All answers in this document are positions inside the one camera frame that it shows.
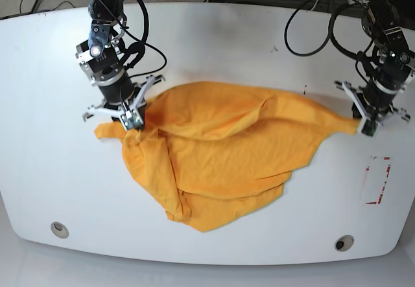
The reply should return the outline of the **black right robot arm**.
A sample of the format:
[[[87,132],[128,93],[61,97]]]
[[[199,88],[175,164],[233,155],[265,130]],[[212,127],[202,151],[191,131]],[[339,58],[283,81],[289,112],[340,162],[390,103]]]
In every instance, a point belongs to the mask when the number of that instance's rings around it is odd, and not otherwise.
[[[89,106],[82,118],[106,115],[121,123],[125,130],[145,127],[146,92],[164,80],[157,71],[146,72],[144,83],[133,82],[128,70],[142,60],[149,33],[149,16],[143,0],[136,0],[143,13],[143,34],[132,36],[124,12],[125,0],[90,0],[88,13],[91,28],[88,39],[77,45],[77,61],[90,84],[98,87],[103,100],[98,106]],[[131,36],[127,46],[123,36]]]

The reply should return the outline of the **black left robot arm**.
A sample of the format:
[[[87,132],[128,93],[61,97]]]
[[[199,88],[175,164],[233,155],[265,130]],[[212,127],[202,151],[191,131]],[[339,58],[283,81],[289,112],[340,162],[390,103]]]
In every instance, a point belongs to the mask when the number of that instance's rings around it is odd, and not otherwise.
[[[373,137],[387,120],[399,117],[410,121],[410,115],[403,108],[395,108],[393,100],[414,80],[414,52],[405,39],[401,28],[399,0],[349,0],[339,6],[329,22],[330,39],[335,48],[362,67],[360,76],[364,87],[354,88],[349,82],[336,82],[352,100],[353,118],[359,119],[358,133]],[[370,37],[372,55],[365,52],[353,53],[343,48],[336,40],[334,26],[337,17],[344,10],[359,5],[364,15],[362,29]]]

